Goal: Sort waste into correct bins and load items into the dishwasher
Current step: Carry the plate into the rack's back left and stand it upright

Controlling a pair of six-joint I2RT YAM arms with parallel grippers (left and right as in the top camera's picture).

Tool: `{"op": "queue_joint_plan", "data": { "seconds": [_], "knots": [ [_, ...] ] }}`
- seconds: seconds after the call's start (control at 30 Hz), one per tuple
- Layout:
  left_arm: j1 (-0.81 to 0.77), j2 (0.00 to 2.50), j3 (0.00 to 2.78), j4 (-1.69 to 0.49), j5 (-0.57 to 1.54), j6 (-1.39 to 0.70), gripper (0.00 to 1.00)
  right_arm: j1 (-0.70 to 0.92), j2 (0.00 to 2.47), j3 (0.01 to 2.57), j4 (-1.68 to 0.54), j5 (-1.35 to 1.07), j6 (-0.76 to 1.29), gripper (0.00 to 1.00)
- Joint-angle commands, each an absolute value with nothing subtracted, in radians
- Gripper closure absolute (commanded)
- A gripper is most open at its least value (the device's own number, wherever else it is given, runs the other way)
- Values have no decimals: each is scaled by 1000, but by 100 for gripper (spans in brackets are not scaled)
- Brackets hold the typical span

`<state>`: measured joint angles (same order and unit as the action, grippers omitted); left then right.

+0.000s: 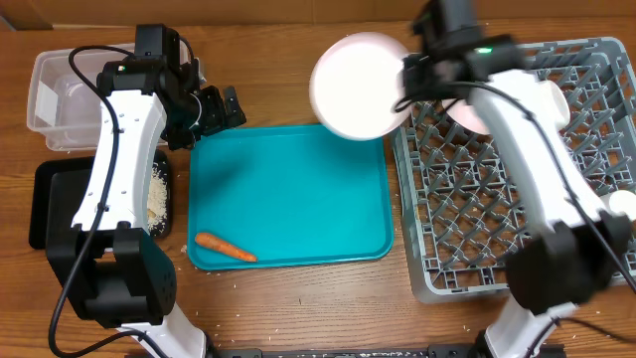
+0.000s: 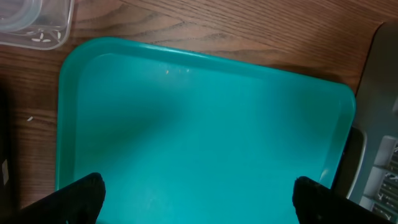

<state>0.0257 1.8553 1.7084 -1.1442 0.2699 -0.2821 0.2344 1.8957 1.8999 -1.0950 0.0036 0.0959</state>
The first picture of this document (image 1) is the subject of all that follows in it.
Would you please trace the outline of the white bowl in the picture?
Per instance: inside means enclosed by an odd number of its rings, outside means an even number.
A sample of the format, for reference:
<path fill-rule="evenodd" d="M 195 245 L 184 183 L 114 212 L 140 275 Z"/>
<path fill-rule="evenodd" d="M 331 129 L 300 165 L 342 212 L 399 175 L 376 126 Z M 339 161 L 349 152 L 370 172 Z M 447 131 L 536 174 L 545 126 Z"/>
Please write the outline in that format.
<path fill-rule="evenodd" d="M 445 99 L 442 102 L 442 106 L 446 113 L 465 129 L 481 135 L 490 134 L 486 125 L 473 110 L 473 107 L 465 100 Z"/>
<path fill-rule="evenodd" d="M 562 130 L 570 123 L 570 111 L 563 92 L 553 81 L 539 82 L 545 108 L 550 112 L 557 130 Z"/>

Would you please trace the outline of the white dinner plate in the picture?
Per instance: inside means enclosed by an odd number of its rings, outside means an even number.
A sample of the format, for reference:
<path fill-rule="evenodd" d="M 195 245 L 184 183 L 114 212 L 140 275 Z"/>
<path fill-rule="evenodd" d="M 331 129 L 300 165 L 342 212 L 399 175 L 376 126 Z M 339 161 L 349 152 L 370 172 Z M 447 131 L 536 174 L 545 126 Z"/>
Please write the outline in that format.
<path fill-rule="evenodd" d="M 375 32 L 349 35 L 316 63 L 309 82 L 312 109 L 340 137 L 380 138 L 407 117 L 395 111 L 404 98 L 402 60 L 408 51 L 398 40 Z"/>

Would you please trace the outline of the orange carrot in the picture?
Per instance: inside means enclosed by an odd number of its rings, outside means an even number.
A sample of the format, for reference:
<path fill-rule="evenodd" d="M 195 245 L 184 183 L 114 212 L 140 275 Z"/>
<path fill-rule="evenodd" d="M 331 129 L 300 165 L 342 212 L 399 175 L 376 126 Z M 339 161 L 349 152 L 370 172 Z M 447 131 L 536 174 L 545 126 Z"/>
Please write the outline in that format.
<path fill-rule="evenodd" d="M 258 261 L 258 258 L 255 255 L 246 252 L 209 233 L 197 234 L 195 237 L 195 242 L 205 249 L 223 254 L 227 257 L 231 257 L 242 262 L 256 263 Z"/>

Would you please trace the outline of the white cup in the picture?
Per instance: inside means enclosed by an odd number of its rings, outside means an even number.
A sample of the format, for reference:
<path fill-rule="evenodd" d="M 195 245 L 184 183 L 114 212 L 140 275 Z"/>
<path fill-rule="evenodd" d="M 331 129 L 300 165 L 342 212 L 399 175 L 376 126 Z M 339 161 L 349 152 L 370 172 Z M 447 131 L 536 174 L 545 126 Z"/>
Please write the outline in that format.
<path fill-rule="evenodd" d="M 600 197 L 607 212 L 615 216 L 626 216 L 636 220 L 636 195 L 627 190 L 617 190 Z"/>

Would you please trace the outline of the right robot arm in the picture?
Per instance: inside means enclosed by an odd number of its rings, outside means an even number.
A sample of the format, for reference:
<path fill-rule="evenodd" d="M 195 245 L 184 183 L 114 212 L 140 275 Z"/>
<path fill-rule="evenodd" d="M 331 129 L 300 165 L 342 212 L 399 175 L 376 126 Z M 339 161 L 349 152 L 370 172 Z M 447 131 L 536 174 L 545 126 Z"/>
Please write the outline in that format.
<path fill-rule="evenodd" d="M 467 101 L 512 175 L 532 236 L 506 258 L 510 298 L 469 353 L 540 356 L 554 328 L 625 273 L 631 221 L 609 211 L 576 169 L 512 37 L 486 36 L 467 1 L 427 3 L 412 29 L 422 49 L 403 62 L 405 95 L 397 108 Z"/>

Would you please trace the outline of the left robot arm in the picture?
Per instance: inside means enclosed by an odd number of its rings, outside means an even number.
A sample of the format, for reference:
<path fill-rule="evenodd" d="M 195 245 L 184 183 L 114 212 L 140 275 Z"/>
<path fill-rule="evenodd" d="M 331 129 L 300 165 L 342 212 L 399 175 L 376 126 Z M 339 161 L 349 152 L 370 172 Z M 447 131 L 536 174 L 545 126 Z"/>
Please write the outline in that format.
<path fill-rule="evenodd" d="M 176 30 L 146 24 L 132 51 L 87 82 L 101 111 L 90 177 L 70 227 L 46 244 L 62 287 L 57 308 L 70 306 L 113 339 L 135 339 L 153 357 L 217 353 L 178 306 L 175 267 L 152 239 L 147 215 L 160 141 L 191 149 L 246 121 L 235 89 L 203 87 L 199 68 Z"/>

